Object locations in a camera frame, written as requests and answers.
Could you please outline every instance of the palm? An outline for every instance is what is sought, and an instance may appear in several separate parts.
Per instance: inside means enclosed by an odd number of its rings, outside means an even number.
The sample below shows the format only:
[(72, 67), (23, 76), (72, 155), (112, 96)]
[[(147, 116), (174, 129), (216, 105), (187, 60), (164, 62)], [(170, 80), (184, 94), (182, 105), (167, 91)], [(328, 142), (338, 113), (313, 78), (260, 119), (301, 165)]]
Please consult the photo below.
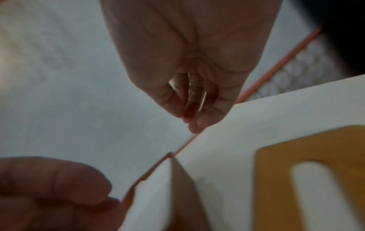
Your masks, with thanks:
[(219, 122), (234, 105), (260, 59), (279, 3), (102, 0), (131, 80), (194, 133)]

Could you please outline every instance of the hand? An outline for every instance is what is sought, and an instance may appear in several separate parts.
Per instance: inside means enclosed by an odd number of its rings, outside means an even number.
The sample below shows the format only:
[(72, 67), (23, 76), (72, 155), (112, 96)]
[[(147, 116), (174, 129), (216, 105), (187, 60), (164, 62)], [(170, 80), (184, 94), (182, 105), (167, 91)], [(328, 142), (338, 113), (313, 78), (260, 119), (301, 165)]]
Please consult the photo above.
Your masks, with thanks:
[(117, 231), (125, 208), (90, 166), (46, 158), (0, 159), (0, 230)]
[(101, 3), (132, 82), (199, 133), (233, 107), (261, 57), (281, 0)]

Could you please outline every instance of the gray floor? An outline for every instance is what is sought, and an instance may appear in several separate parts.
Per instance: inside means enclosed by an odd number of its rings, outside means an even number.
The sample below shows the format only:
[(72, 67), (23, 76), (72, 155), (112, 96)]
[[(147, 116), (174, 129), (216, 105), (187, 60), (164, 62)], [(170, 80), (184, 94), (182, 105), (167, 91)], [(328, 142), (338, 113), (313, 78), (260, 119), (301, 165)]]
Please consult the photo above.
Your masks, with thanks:
[[(312, 30), (284, 1), (247, 89)], [(97, 0), (0, 4), (0, 155), (97, 167), (112, 195), (192, 137), (126, 77)]]

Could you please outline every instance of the finger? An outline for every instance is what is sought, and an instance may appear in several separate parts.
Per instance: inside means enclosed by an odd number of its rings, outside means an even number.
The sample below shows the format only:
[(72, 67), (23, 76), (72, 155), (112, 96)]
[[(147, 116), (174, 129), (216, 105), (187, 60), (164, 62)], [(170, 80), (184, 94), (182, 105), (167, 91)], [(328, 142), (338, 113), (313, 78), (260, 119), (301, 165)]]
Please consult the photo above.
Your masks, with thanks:
[(187, 73), (175, 73), (172, 82), (176, 93), (186, 103), (189, 96), (189, 75)]
[(23, 231), (37, 212), (36, 203), (30, 199), (0, 198), (0, 230)]
[(159, 88), (142, 88), (142, 90), (168, 113), (178, 118), (183, 116), (185, 104), (169, 83)]
[(230, 88), (218, 88), (218, 96), (213, 106), (201, 113), (197, 119), (199, 127), (206, 128), (221, 121), (234, 106), (243, 84)]
[(95, 205), (108, 198), (111, 184), (98, 170), (48, 158), (0, 159), (0, 194), (58, 198)]
[(198, 74), (190, 73), (189, 98), (182, 119), (189, 123), (197, 114), (205, 95), (204, 79)]
[(189, 130), (194, 134), (201, 133), (204, 130), (204, 128), (199, 127), (197, 124), (198, 117), (199, 117), (199, 115), (204, 113), (206, 110), (213, 107), (213, 104), (216, 101), (217, 96), (218, 96), (218, 86), (216, 84), (214, 84), (210, 80), (206, 79), (204, 82), (204, 85), (205, 85), (206, 95), (205, 95), (202, 109), (189, 123)]
[(126, 208), (117, 200), (108, 198), (96, 206), (77, 206), (57, 201), (43, 201), (41, 213), (31, 230), (88, 230), (117, 231), (122, 225)]

